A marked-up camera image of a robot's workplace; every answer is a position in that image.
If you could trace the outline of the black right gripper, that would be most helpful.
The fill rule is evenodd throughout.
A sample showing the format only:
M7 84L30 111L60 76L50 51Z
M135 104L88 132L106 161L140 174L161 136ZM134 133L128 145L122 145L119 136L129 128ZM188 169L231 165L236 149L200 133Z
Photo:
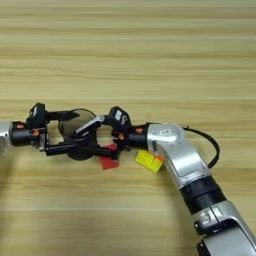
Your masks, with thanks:
M100 120L103 125L111 125L111 118L109 116L101 116ZM148 128L148 124L138 126L115 126L112 129L112 136L113 142L116 144L116 149L100 148L97 155L117 160L122 150L130 150L133 148L147 150Z

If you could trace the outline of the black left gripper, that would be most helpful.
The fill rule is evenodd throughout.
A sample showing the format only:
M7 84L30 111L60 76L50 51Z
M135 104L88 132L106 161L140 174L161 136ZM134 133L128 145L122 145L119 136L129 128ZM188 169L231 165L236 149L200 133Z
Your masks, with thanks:
M52 111L47 113L48 121L71 120L78 117L73 111ZM13 122L10 128L10 141L15 147L33 146L39 151L45 151L47 156L68 154L75 156L91 155L93 148L99 148L97 143L78 143L64 141L55 145L49 144L47 127L31 128L27 123Z

